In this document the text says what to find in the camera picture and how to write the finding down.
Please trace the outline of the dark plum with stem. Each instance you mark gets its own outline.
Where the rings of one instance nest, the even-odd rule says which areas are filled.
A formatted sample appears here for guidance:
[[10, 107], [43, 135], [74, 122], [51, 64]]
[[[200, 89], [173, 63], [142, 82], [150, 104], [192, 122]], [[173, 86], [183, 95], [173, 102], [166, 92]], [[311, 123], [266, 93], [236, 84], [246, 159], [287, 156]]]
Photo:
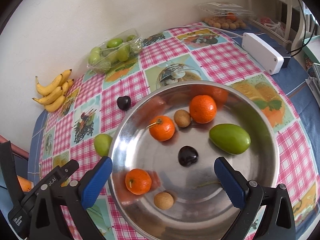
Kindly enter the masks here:
[[199, 154], [195, 148], [191, 146], [183, 146], [178, 152], [178, 162], [183, 167], [189, 167], [197, 163]]

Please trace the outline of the white chair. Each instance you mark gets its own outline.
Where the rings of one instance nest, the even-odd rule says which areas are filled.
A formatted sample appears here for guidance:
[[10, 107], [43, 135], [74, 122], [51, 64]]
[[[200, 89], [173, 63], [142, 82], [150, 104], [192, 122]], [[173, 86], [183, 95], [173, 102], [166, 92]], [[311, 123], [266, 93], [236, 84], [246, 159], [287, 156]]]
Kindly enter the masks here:
[[[280, 41], [282, 45], [295, 56], [308, 44], [309, 40], [317, 35], [318, 23], [306, 3], [302, 0], [268, 0], [267, 5], [270, 18], [280, 26], [278, 30], [268, 27], [263, 23], [263, 16], [259, 13], [253, 22], [265, 29], [271, 36]], [[253, 0], [248, 0], [249, 9], [253, 9]]]

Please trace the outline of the clear box of longans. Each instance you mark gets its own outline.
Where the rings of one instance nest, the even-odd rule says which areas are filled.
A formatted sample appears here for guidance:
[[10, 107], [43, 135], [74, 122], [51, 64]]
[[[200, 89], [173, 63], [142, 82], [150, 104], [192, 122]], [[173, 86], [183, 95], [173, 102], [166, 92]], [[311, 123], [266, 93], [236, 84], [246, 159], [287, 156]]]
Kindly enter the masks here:
[[249, 29], [248, 22], [257, 18], [253, 11], [229, 2], [206, 2], [197, 7], [205, 24], [223, 30]]

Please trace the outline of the brown longan near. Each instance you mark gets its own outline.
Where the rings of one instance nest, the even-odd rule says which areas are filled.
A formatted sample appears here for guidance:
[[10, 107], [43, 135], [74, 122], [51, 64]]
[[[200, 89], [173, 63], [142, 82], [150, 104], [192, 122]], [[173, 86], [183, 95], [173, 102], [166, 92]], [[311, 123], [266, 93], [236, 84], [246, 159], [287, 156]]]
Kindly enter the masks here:
[[174, 198], [167, 192], [160, 192], [155, 195], [153, 202], [155, 206], [161, 210], [168, 210], [174, 204]]

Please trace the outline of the bag of green fruits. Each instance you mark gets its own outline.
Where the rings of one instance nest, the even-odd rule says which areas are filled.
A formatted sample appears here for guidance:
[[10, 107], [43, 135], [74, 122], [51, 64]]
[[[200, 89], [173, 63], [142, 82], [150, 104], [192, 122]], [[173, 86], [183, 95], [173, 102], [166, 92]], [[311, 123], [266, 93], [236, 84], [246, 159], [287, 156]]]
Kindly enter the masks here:
[[143, 49], [143, 40], [135, 28], [128, 29], [91, 49], [87, 55], [87, 69], [106, 74], [118, 63], [137, 56]]

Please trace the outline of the pink checkered tablecloth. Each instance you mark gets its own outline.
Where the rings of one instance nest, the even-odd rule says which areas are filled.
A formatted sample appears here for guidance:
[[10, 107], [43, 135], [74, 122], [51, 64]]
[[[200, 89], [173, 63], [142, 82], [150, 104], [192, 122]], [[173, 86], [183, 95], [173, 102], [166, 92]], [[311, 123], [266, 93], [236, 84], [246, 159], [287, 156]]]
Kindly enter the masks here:
[[295, 59], [271, 75], [240, 47], [254, 31], [176, 27], [106, 74], [80, 76], [36, 121], [34, 181], [70, 160], [79, 181], [107, 134], [113, 171], [87, 209], [104, 239], [220, 239], [239, 212], [213, 169], [222, 156], [248, 180], [284, 184], [307, 239], [319, 221], [319, 106]]

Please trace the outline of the round metal plate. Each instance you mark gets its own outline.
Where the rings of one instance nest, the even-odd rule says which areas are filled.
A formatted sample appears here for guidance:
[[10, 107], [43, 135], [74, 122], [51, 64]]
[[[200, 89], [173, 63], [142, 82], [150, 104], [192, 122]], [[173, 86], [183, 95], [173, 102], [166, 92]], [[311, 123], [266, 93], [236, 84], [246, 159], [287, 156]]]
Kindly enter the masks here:
[[[149, 131], [159, 115], [173, 118], [187, 111], [192, 98], [211, 96], [215, 118], [176, 127], [171, 139], [159, 142]], [[249, 148], [233, 155], [217, 148], [209, 131], [218, 124], [243, 128]], [[111, 146], [113, 171], [108, 184], [126, 222], [147, 239], [220, 239], [238, 209], [214, 172], [224, 157], [248, 180], [274, 187], [279, 176], [279, 150], [273, 129], [258, 106], [235, 89], [210, 81], [165, 86], [142, 98], [119, 125]]]

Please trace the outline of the white rectangular box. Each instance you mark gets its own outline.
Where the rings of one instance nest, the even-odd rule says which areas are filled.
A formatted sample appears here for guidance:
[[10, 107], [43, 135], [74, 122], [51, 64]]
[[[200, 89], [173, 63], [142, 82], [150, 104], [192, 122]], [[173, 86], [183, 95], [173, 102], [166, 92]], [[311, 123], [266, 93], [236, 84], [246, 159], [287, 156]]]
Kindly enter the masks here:
[[242, 48], [270, 75], [278, 74], [284, 63], [283, 56], [253, 33], [243, 33]]

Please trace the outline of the bunch of yellow bananas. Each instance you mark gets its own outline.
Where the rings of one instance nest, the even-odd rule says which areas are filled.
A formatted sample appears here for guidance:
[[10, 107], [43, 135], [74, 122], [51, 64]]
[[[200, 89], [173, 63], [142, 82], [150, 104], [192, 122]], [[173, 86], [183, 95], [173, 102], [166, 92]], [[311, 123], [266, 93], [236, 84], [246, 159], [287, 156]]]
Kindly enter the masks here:
[[65, 70], [47, 86], [41, 85], [38, 76], [35, 76], [36, 91], [41, 97], [33, 97], [32, 100], [43, 106], [49, 113], [57, 111], [63, 105], [74, 83], [74, 79], [70, 79], [71, 73], [72, 69]]

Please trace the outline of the green mango in plate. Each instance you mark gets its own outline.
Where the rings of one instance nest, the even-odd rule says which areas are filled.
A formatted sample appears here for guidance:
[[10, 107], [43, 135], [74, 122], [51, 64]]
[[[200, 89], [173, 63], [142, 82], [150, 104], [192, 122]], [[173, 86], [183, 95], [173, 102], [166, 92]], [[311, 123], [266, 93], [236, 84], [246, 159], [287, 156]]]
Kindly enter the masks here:
[[235, 124], [218, 124], [209, 131], [211, 142], [219, 149], [232, 154], [244, 153], [251, 145], [250, 135]]

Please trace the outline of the orange tangerine with stem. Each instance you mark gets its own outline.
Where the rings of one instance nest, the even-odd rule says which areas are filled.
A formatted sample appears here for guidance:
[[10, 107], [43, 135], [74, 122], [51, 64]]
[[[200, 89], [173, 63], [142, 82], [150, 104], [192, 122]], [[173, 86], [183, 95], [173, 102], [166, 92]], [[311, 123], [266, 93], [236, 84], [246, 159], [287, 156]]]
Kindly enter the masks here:
[[159, 142], [170, 140], [175, 133], [175, 125], [173, 121], [165, 115], [154, 117], [149, 125], [150, 135]]

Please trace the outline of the orange tangerine far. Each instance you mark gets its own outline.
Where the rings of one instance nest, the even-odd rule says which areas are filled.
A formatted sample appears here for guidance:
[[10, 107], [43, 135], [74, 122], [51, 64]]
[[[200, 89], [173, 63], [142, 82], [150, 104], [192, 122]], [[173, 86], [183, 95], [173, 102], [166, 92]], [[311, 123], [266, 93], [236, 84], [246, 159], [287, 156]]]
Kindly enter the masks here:
[[215, 118], [217, 106], [211, 96], [197, 95], [189, 103], [189, 112], [195, 122], [207, 124]]

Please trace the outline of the green mango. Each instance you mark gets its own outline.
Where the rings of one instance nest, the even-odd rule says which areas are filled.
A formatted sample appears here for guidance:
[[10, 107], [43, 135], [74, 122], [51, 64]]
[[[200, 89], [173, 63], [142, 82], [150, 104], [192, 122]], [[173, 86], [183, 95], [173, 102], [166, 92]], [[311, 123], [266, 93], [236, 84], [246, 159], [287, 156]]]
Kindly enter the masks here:
[[235, 124], [218, 124], [209, 131], [211, 142], [219, 149], [232, 154], [244, 153], [251, 145], [250, 135]]
[[94, 149], [101, 156], [108, 156], [112, 143], [112, 137], [108, 134], [99, 134], [94, 139]]

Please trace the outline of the brown longan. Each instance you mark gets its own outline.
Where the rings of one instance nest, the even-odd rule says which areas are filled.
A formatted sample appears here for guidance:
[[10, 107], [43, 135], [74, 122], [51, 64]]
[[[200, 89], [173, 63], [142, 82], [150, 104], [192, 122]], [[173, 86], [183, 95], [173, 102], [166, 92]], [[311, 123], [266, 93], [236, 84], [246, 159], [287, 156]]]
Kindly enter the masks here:
[[168, 210], [174, 204], [174, 198], [167, 192], [160, 192], [155, 195], [153, 202], [155, 206], [161, 210]]
[[188, 127], [191, 123], [190, 114], [183, 109], [179, 109], [174, 114], [174, 121], [178, 127], [185, 128]]

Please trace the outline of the orange tangerine near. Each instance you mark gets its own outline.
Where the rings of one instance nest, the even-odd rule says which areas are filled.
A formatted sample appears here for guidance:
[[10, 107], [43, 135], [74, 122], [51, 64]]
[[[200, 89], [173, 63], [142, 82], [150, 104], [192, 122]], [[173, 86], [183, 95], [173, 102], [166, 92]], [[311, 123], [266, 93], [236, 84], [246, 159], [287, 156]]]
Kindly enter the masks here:
[[127, 172], [125, 176], [125, 186], [132, 194], [143, 195], [150, 191], [152, 179], [148, 172], [135, 168]]

